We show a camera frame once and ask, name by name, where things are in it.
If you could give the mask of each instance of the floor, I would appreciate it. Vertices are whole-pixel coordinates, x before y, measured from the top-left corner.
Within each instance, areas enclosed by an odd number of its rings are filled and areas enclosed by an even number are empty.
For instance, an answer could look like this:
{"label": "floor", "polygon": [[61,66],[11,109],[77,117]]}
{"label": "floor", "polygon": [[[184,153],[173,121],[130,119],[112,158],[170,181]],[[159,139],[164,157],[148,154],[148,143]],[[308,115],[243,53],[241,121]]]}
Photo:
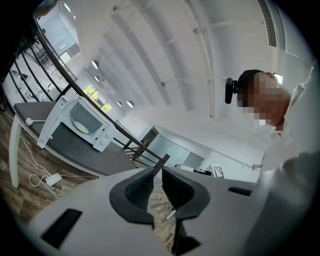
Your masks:
{"label": "floor", "polygon": [[[42,184],[38,187],[33,187],[29,184],[29,176],[31,174],[37,174],[41,177],[45,175],[45,171],[36,166],[21,139],[18,149],[19,187],[15,189],[12,186],[9,172],[9,138],[11,126],[12,120],[6,113],[0,112],[0,191],[14,217],[19,222],[27,224],[41,209],[57,200],[57,198]],[[24,130],[22,130],[22,137],[31,150],[35,160],[39,165],[46,168],[49,173],[93,177],[56,158],[48,151],[44,149],[41,150],[35,140]],[[87,177],[64,177],[52,187],[52,191],[58,197],[63,197],[64,194],[90,179],[91,178]],[[34,177],[31,178],[31,182],[34,184],[38,183]],[[162,190],[162,181],[156,176],[154,179],[154,190],[149,199],[148,212],[154,217],[155,235],[169,250],[173,246],[176,227],[176,219],[174,216],[166,220],[166,217],[172,212],[171,208],[172,206]]]}

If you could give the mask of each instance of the power cord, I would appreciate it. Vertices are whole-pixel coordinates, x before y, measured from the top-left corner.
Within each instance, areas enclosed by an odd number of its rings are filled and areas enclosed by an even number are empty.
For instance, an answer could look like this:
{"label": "power cord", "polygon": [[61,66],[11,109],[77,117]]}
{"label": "power cord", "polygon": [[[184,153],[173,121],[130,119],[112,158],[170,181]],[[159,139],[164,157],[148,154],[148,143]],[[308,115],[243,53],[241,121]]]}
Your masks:
{"label": "power cord", "polygon": [[[8,114],[8,112],[7,111],[5,111],[5,113],[6,113],[6,115],[13,121],[14,119]],[[21,136],[20,136],[20,138],[22,139],[22,141],[23,141],[23,144],[25,145],[25,147],[26,147],[26,149],[29,151],[29,153],[31,154],[31,158],[32,158],[32,160],[34,161],[34,163],[36,164],[36,166],[38,166],[38,167],[41,167],[43,170],[45,170],[45,172],[48,174],[48,175],[43,175],[41,178],[39,178],[36,174],[31,174],[30,176],[29,176],[29,183],[30,183],[30,185],[31,186],[33,186],[33,187],[38,187],[40,184],[43,184],[56,198],[59,198],[48,186],[47,186],[47,184],[45,184],[43,181],[42,181],[42,179],[43,178],[49,178],[49,177],[51,177],[52,175],[46,170],[46,168],[44,168],[42,165],[40,165],[40,164],[38,164],[37,163],[37,161],[34,159],[34,155],[32,154],[32,152],[31,152],[31,150],[28,148],[28,146],[27,146],[27,144],[26,144],[26,142],[25,142],[25,140],[24,140],[24,138],[22,138]],[[31,182],[31,177],[32,176],[35,176],[38,180],[39,180],[39,183],[37,184],[37,185],[34,185],[34,184],[32,184],[32,182]],[[83,178],[92,178],[92,179],[97,179],[97,178],[99,178],[98,176],[96,176],[96,177],[92,177],[92,176],[69,176],[69,175],[64,175],[64,174],[61,174],[60,175],[61,177],[69,177],[69,178],[80,178],[80,177],[83,177]]]}

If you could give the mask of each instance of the ventilation grille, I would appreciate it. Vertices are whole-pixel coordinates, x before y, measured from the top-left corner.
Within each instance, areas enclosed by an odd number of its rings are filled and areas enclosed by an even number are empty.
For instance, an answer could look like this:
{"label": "ventilation grille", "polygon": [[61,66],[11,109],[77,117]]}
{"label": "ventilation grille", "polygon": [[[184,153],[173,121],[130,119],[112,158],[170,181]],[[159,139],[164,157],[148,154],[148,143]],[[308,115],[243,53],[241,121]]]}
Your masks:
{"label": "ventilation grille", "polygon": [[265,19],[266,29],[268,31],[268,37],[269,37],[269,45],[273,47],[277,47],[277,38],[276,38],[276,31],[274,22],[271,17],[271,13],[269,11],[269,8],[265,2],[265,0],[258,0],[260,7],[263,12],[263,16]]}

